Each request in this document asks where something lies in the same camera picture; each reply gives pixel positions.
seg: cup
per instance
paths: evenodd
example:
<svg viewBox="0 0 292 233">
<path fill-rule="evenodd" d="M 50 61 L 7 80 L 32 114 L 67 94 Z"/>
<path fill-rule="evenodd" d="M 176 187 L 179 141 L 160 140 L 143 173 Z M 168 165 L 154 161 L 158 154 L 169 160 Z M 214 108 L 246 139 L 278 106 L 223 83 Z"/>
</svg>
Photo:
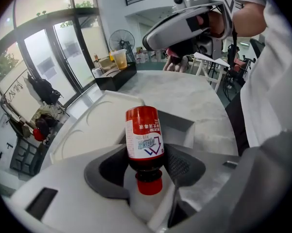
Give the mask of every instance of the cup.
<svg viewBox="0 0 292 233">
<path fill-rule="evenodd" d="M 119 70 L 123 70 L 127 68 L 126 49 L 121 49 L 118 51 L 111 52 L 111 55 L 115 59 L 115 62 Z"/>
</svg>

